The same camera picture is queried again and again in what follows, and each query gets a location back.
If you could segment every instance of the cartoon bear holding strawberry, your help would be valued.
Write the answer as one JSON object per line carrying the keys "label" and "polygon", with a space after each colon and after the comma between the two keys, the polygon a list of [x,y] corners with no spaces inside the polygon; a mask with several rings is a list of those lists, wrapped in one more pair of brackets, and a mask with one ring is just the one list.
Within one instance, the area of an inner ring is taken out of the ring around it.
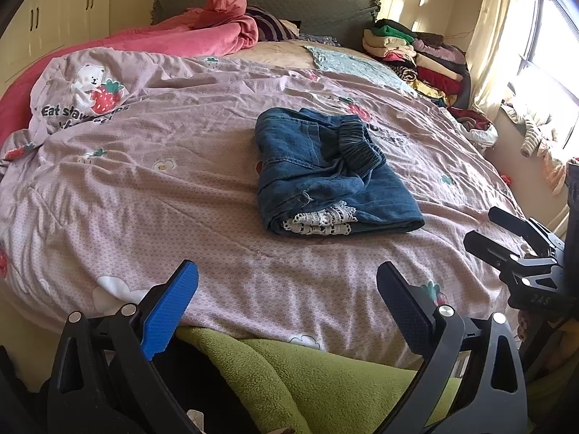
{"label": "cartoon bear holding strawberry", "polygon": [[104,67],[86,63],[80,67],[76,81],[71,84],[74,99],[98,115],[115,109],[123,97],[124,86],[111,79],[103,83],[104,74]]}

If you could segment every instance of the striped pillow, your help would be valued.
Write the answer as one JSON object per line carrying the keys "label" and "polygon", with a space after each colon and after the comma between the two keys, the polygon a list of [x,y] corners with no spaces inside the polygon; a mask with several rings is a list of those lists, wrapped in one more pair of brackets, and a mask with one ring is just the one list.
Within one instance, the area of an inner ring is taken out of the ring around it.
{"label": "striped pillow", "polygon": [[248,6],[245,14],[254,18],[257,23],[259,42],[280,42],[297,39],[297,36],[285,27],[280,20],[264,9],[257,6]]}

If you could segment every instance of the purple folded clothing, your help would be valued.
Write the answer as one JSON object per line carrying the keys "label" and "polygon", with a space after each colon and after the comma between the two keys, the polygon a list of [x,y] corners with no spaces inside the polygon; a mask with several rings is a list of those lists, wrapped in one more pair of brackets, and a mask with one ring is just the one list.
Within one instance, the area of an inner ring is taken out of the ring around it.
{"label": "purple folded clothing", "polygon": [[412,43],[412,47],[414,47],[414,49],[417,52],[425,52],[427,54],[433,55],[435,57],[444,59],[444,60],[448,60],[449,62],[454,62],[454,63],[458,63],[460,65],[464,65],[467,61],[464,58],[464,55],[461,53],[461,51],[459,51],[458,49],[452,47],[452,46],[446,46],[449,48],[445,48],[445,47],[430,47],[425,45],[425,43],[420,40],[420,39],[416,39],[413,43]]}

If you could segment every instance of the blue gripper pad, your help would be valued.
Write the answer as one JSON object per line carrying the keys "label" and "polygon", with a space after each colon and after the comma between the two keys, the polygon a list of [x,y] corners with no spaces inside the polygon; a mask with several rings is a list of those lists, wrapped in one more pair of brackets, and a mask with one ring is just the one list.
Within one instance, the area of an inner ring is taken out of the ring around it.
{"label": "blue gripper pad", "polygon": [[197,265],[186,260],[179,266],[170,281],[161,286],[167,286],[165,292],[143,322],[141,349],[149,361],[155,354],[167,348],[181,316],[195,295],[198,284]]}
{"label": "blue gripper pad", "polygon": [[434,302],[421,288],[408,285],[389,261],[378,268],[376,284],[410,350],[428,358],[434,350]]}

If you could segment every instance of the headboard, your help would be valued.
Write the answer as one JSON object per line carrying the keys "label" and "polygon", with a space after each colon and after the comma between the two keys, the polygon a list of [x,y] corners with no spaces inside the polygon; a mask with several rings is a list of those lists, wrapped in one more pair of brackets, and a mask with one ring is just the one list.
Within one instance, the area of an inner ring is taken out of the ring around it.
{"label": "headboard", "polygon": [[[152,22],[202,8],[207,0],[154,0]],[[300,31],[334,36],[341,45],[362,51],[364,29],[371,27],[380,11],[380,0],[247,0],[283,20],[301,21]]]}

